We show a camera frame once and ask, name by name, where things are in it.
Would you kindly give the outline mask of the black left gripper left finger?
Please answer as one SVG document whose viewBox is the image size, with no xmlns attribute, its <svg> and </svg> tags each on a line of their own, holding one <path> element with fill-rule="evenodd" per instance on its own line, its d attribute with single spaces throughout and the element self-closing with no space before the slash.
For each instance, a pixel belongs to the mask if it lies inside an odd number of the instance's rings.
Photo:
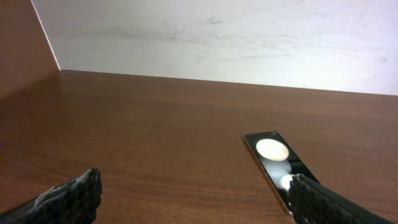
<svg viewBox="0 0 398 224">
<path fill-rule="evenodd" d="M 101 204 L 101 172 L 88 169 L 1 214 L 1 223 L 93 223 Z"/>
</svg>

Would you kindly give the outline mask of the black smartphone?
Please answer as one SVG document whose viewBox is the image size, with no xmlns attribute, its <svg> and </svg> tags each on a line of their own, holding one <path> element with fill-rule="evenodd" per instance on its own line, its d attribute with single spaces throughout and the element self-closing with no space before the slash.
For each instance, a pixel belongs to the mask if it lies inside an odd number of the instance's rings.
<svg viewBox="0 0 398 224">
<path fill-rule="evenodd" d="M 244 141 L 282 208 L 291 215 L 288 192 L 292 176 L 303 174 L 314 181 L 317 178 L 278 132 L 247 134 Z"/>
</svg>

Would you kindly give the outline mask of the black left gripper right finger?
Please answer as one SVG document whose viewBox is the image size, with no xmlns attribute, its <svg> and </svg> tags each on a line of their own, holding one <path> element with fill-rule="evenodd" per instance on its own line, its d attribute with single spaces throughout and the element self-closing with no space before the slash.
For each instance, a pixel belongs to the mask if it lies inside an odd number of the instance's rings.
<svg viewBox="0 0 398 224">
<path fill-rule="evenodd" d="M 288 201 L 294 221 L 336 224 L 391 224 L 369 210 L 322 186 L 318 182 L 296 174 L 290 181 Z"/>
</svg>

